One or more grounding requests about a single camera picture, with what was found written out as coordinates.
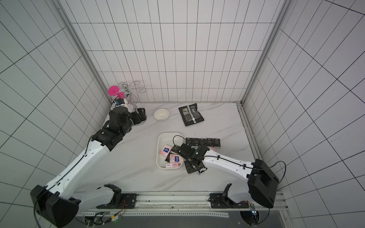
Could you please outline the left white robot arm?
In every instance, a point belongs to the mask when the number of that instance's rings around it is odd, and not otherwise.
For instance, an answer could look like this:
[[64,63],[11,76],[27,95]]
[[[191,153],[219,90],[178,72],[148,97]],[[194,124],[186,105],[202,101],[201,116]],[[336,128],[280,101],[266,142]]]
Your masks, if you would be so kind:
[[120,105],[110,110],[109,120],[90,137],[81,154],[53,180],[31,190],[33,216],[40,216],[62,228],[79,213],[94,207],[125,207],[121,189],[113,184],[80,195],[74,192],[93,167],[123,140],[132,127],[146,120],[145,108],[135,106],[130,113],[126,105]]

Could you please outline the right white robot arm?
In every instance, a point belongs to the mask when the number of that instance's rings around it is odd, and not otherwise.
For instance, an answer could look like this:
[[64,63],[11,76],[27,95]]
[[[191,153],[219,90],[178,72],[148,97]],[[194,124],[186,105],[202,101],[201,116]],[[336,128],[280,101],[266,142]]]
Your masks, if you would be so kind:
[[204,145],[193,148],[185,143],[178,146],[177,153],[184,159],[189,174],[202,174],[209,168],[215,168],[236,178],[226,185],[222,193],[210,194],[211,208],[247,209],[251,202],[264,208],[274,208],[280,180],[263,160],[240,161]]

